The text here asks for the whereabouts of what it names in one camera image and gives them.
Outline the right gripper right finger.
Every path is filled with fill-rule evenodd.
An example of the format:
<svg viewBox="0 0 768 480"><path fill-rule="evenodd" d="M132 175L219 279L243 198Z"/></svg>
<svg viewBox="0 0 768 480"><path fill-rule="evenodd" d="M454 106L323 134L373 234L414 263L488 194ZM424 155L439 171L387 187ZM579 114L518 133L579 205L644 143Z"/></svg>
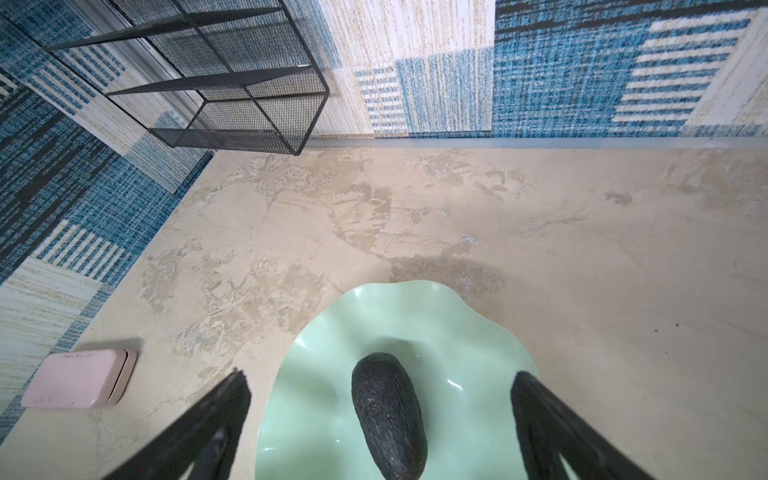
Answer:
<svg viewBox="0 0 768 480"><path fill-rule="evenodd" d="M533 374L517 373L510 399L529 479L567 479L569 471L579 479L652 478Z"/></svg>

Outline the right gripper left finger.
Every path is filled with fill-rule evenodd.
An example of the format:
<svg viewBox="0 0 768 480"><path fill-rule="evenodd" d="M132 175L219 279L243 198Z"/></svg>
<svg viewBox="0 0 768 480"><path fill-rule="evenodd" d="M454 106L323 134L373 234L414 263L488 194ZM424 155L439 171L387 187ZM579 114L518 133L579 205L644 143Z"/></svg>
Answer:
<svg viewBox="0 0 768 480"><path fill-rule="evenodd" d="M236 370L190 407L109 479L227 479L251 401Z"/></svg>

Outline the dark avocado one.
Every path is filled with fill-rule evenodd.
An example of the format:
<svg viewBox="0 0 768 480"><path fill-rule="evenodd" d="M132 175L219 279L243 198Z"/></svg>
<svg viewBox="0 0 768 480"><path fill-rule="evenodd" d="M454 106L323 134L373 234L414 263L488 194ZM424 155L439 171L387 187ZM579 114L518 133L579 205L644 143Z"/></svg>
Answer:
<svg viewBox="0 0 768 480"><path fill-rule="evenodd" d="M413 382L399 360L385 352L361 359L352 372L351 397L369 453L383 478L420 478L428 441Z"/></svg>

